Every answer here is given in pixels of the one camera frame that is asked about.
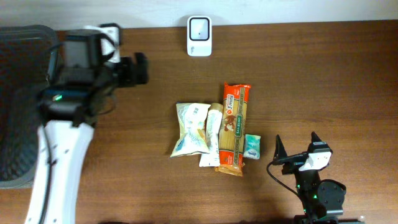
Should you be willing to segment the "orange spaghetti packet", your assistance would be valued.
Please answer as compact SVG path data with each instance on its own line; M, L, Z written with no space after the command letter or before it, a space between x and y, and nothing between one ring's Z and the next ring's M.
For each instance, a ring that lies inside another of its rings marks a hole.
M224 84L218 172L243 176L244 135L251 85Z

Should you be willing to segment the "white tube pouch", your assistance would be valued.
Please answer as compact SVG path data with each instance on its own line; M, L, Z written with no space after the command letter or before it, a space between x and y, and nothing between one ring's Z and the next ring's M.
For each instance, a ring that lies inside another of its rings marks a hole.
M219 103L212 103L208 110L205 133L206 145L209 148L209 153L204 153L201 155L199 162L200 167L218 167L220 165L218 135L222 118L223 105Z

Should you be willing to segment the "beige foil snack bag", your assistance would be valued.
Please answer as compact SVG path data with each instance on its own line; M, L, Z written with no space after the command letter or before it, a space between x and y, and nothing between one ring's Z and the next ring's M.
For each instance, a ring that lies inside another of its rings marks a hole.
M205 121L209 108L210 105L205 103L176 104L180 137L170 158L210 153L205 136Z

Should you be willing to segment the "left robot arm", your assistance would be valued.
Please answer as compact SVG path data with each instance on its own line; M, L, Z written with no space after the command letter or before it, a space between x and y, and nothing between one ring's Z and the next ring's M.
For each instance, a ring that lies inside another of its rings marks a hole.
M149 81L146 56L121 56L122 42L116 23L66 34L65 61L37 97L39 146L26 223L75 222L83 162L107 98Z

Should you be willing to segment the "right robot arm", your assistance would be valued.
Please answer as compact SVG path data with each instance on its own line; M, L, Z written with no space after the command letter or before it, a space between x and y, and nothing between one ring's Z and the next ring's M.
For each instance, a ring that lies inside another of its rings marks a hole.
M299 224L361 223L360 220L340 220L343 214L346 186L338 181L320 178L319 172L329 165L333 150L314 132L306 151L288 155L279 135L275 137L275 153L266 171L272 179L292 192L301 201L303 214L293 218ZM295 176L295 189L275 177L270 166L282 166L282 175Z

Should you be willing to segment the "small teal gum packet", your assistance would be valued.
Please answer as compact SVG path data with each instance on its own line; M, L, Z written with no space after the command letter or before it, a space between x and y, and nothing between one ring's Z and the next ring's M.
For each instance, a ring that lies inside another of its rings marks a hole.
M260 159L261 137L258 135L246 134L244 137L243 157L248 159Z

